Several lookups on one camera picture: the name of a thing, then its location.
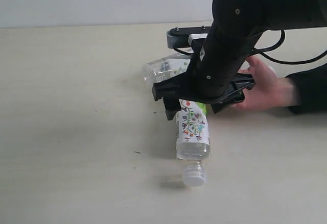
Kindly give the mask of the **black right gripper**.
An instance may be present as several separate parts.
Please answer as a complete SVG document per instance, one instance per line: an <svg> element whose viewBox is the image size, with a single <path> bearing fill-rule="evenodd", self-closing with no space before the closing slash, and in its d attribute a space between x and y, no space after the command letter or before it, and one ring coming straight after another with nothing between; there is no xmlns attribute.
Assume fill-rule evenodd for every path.
<svg viewBox="0 0 327 224"><path fill-rule="evenodd" d="M181 110L180 100L210 105L214 113L245 100L244 89L255 85L250 74L237 73L233 77L197 79L187 73L179 74L166 81L153 84L152 94L155 101L163 100L166 117L172 121Z"/></svg>

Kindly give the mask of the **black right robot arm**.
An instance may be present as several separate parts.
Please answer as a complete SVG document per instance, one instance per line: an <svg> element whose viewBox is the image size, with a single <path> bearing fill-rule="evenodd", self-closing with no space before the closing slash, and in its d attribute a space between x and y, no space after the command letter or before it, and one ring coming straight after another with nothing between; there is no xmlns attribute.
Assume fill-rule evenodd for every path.
<svg viewBox="0 0 327 224"><path fill-rule="evenodd" d="M209 104L216 113L243 102L255 81L239 69L247 57L273 50L255 48L265 31L326 27L326 0L213 0L212 13L210 27L167 32L169 48L192 49L186 72L153 85L168 120L181 110L180 100Z"/></svg>

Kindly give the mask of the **person's bare hand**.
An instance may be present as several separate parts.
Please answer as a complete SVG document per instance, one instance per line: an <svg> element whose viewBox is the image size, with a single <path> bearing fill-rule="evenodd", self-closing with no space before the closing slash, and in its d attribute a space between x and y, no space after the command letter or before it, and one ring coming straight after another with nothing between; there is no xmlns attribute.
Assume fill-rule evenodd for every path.
<svg viewBox="0 0 327 224"><path fill-rule="evenodd" d="M245 100L232 105L232 108L247 111L263 111L278 107L293 107L300 104L294 82L290 78L278 78L261 59L251 56L246 59L247 69L243 74L251 74L255 86L244 90Z"/></svg>

